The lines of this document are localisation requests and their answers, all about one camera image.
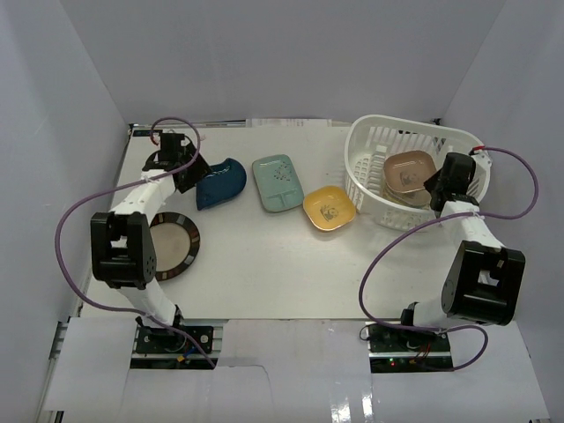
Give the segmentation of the dark blue leaf plate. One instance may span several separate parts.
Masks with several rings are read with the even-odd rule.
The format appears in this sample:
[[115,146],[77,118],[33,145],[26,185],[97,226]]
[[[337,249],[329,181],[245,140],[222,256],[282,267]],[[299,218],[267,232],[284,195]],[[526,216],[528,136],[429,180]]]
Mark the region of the dark blue leaf plate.
[[237,197],[247,183],[244,166],[227,158],[211,166],[211,173],[196,185],[196,204],[199,211],[210,209]]

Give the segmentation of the white plastic dish basket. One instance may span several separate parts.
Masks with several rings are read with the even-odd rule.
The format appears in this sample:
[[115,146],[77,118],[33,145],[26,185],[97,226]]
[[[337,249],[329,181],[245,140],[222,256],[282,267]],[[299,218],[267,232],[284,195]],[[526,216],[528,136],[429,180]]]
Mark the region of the white plastic dish basket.
[[434,218],[428,205],[400,204],[385,196],[384,163],[405,152],[428,154],[440,168],[449,152],[467,153],[483,143],[471,133],[385,115],[357,119],[345,141],[345,191],[356,209],[376,223],[406,231]]

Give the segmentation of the round dark mirrored plate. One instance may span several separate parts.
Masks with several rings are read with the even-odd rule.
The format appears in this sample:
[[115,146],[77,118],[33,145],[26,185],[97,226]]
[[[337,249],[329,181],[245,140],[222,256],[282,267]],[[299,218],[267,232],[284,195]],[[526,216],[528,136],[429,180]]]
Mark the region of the round dark mirrored plate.
[[159,212],[150,231],[156,254],[155,278],[159,282],[180,276],[194,263],[201,236],[192,219],[178,212]]

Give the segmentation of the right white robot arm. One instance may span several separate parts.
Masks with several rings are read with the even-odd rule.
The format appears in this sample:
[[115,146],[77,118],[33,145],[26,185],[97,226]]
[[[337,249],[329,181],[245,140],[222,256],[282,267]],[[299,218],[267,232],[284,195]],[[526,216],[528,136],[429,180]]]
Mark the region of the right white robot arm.
[[428,327],[447,329],[463,321],[504,326],[516,311],[525,257],[506,248],[479,214],[469,188],[477,164],[469,154],[450,152],[442,168],[424,182],[430,208],[456,246],[442,292],[413,302],[401,315],[399,344],[416,352],[430,339]]

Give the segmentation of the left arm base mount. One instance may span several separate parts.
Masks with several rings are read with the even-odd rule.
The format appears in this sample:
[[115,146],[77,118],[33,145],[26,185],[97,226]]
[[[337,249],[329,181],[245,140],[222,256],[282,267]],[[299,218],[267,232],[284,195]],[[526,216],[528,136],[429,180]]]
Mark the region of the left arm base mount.
[[212,325],[181,325],[210,357],[210,362],[189,340],[164,329],[137,327],[130,367],[144,370],[213,370],[219,359],[223,328]]

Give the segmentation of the papers at table back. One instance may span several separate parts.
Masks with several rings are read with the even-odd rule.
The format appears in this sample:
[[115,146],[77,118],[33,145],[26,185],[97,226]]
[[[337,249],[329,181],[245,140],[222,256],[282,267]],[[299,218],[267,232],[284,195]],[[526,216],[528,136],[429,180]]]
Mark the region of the papers at table back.
[[246,128],[328,128],[331,126],[331,119],[312,118],[249,118],[245,122]]

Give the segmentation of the cream square plate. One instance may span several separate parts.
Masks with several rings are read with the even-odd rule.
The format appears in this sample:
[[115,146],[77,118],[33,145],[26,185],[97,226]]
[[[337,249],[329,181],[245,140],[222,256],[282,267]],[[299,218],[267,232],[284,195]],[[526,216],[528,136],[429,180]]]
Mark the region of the cream square plate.
[[430,195],[424,190],[401,193],[386,189],[384,194],[390,201],[412,208],[424,209],[430,202]]

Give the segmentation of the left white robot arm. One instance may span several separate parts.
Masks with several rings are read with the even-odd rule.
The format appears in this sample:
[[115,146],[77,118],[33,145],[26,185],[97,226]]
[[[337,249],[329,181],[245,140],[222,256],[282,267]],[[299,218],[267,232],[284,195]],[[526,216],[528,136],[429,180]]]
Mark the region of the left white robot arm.
[[131,191],[108,212],[91,218],[93,276],[125,297],[155,325],[156,341],[166,351],[181,349],[186,330],[174,322],[178,307],[156,279],[157,257],[150,224],[174,193],[184,193],[211,173],[197,145],[182,133],[162,133],[159,150],[145,161]]

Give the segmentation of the yellow square plate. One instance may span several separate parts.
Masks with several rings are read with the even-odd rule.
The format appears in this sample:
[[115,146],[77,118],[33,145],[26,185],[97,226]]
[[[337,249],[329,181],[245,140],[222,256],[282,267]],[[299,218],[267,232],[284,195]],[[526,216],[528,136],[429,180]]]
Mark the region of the yellow square plate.
[[307,194],[302,207],[311,224],[322,232],[346,226],[356,216],[356,207],[351,199],[343,189],[334,185]]

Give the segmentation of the brown square plate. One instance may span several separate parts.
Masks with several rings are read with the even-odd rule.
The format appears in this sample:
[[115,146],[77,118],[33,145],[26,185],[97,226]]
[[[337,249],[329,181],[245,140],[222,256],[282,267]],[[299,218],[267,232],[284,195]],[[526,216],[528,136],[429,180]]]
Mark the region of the brown square plate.
[[424,189],[424,182],[435,172],[433,158],[420,150],[391,155],[383,165],[384,180],[388,188],[402,194]]

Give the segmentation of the light green rectangular plate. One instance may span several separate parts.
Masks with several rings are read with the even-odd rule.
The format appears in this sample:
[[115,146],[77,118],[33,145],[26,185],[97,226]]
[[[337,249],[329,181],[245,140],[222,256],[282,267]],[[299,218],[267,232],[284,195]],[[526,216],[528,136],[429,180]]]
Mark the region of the light green rectangular plate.
[[301,206],[304,192],[293,162],[286,154],[255,160],[252,172],[263,208],[270,213]]

